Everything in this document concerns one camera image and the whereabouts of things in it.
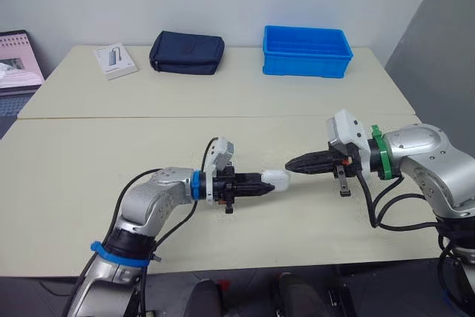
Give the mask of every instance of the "navy blue pouch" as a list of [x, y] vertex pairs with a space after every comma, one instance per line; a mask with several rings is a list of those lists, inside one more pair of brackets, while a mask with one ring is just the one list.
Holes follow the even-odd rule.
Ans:
[[150, 50], [150, 66], [159, 72], [214, 74], [223, 52], [219, 36], [162, 31]]

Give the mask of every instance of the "blue ring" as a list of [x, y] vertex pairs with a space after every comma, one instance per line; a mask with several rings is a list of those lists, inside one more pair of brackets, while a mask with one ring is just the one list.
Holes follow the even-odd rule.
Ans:
[[91, 244], [91, 250], [96, 252], [98, 256], [104, 260], [110, 261], [111, 263], [126, 265], [127, 267], [147, 267], [150, 264], [149, 260], [138, 260], [138, 259], [129, 259], [121, 258], [120, 256], [111, 254], [104, 250], [104, 247], [99, 241], [94, 241]]
[[194, 200], [200, 199], [200, 172], [198, 170], [193, 172], [191, 179], [191, 196]]

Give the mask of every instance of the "blue plastic bin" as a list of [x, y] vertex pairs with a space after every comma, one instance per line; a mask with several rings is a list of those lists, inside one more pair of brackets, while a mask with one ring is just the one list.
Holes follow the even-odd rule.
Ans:
[[342, 78], [353, 53], [343, 31], [266, 26], [265, 74]]

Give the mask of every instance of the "laptop screen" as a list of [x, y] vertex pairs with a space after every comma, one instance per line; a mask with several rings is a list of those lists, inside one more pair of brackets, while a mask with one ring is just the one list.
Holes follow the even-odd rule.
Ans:
[[0, 33], [0, 90], [18, 90], [44, 82], [27, 32]]

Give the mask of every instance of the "white product box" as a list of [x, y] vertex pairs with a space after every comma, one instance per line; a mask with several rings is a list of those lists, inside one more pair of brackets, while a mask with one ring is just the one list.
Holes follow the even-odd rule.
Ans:
[[137, 67], [132, 61], [127, 50], [122, 44], [113, 44], [105, 48], [94, 50], [97, 61], [107, 79], [114, 79], [137, 72]]

